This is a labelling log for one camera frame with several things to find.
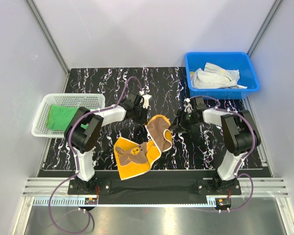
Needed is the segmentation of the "green microfiber towel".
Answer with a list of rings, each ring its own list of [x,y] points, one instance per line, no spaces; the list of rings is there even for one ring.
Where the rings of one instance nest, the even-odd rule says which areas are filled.
[[[77,110],[77,107],[51,105],[46,127],[52,131],[65,131]]]

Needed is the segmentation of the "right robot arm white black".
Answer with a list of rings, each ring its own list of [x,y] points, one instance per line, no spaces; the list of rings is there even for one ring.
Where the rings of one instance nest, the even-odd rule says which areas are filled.
[[[220,105],[210,96],[187,98],[169,127],[176,134],[188,133],[191,126],[199,123],[222,128],[225,156],[212,180],[198,184],[199,193],[228,194],[237,185],[238,171],[245,159],[261,143],[259,131],[248,110],[234,112],[221,109]]]

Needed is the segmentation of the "light grey towel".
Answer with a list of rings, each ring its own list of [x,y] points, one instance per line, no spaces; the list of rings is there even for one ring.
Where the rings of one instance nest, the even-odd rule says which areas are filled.
[[[226,70],[211,63],[206,63],[204,70],[191,71],[190,76],[192,87],[197,89],[247,89],[238,84],[239,70]]]

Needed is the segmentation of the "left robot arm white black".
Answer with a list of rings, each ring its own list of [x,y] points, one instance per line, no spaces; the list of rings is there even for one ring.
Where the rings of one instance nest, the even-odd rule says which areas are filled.
[[[146,124],[149,101],[152,96],[144,92],[129,94],[116,104],[96,110],[78,108],[65,130],[64,137],[73,149],[75,174],[70,177],[68,194],[94,194],[102,183],[97,183],[93,167],[93,149],[99,139],[101,128],[114,122],[132,119]]]

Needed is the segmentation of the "brown yellow towel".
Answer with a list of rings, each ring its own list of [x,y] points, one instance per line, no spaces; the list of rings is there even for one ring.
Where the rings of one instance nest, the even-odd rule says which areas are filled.
[[[118,172],[121,180],[127,180],[147,173],[162,153],[172,148],[171,122],[163,115],[155,115],[145,125],[150,140],[135,143],[119,137],[114,144]]]

